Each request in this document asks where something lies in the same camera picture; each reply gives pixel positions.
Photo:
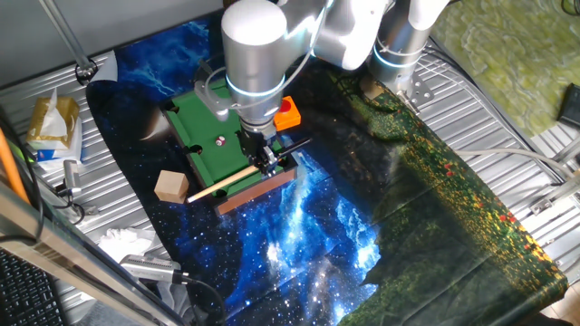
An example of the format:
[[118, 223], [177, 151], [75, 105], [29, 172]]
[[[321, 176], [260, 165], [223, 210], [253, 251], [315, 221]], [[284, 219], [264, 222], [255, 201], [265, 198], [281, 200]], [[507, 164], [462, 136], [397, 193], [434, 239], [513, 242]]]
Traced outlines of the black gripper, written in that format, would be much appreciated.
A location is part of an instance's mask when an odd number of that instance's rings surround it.
[[278, 156], [274, 150], [276, 136], [266, 137], [262, 132], [242, 128], [238, 134], [242, 154], [248, 164], [255, 166], [262, 175], [271, 177], [276, 172]]

